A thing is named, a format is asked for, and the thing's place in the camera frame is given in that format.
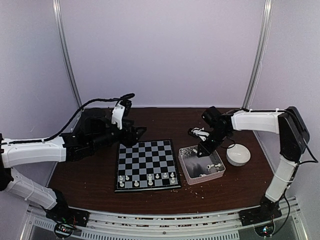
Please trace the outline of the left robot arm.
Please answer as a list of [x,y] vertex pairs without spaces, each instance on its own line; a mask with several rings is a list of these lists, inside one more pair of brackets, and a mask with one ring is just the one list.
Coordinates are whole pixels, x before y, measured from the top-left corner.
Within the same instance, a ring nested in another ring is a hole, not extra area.
[[70,132],[62,132],[51,140],[12,140],[1,138],[0,189],[40,205],[47,217],[67,222],[75,217],[63,195],[57,189],[47,188],[25,177],[14,167],[43,162],[75,162],[93,156],[101,147],[120,143],[135,145],[146,132],[146,127],[135,127],[126,119],[128,111],[117,105],[111,115],[102,108],[82,111]]

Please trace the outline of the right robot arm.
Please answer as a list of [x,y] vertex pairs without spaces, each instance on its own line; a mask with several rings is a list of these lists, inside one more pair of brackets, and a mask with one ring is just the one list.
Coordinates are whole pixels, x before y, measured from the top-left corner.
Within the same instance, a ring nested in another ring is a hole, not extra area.
[[234,132],[254,132],[268,160],[275,152],[267,149],[273,145],[267,137],[278,141],[279,162],[274,166],[273,178],[256,210],[259,220],[268,220],[294,182],[303,155],[309,150],[310,133],[299,110],[295,106],[285,109],[236,108],[222,113],[212,106],[201,117],[211,130],[196,127],[189,130],[190,135],[200,139],[197,145],[199,158],[212,154]]

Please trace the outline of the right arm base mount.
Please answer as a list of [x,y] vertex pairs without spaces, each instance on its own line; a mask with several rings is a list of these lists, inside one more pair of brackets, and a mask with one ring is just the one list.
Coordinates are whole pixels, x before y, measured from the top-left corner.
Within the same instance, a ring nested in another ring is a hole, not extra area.
[[275,232],[274,219],[282,216],[279,201],[273,202],[263,196],[259,206],[241,210],[239,218],[242,226],[254,225],[255,233],[259,237],[271,237]]

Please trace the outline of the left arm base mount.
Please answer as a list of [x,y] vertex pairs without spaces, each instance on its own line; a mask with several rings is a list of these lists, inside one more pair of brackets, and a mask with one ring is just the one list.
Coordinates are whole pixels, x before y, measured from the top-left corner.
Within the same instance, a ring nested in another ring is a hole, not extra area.
[[86,210],[71,208],[66,202],[58,202],[52,209],[42,207],[46,217],[55,222],[53,233],[59,239],[69,238],[78,227],[86,227],[90,213]]

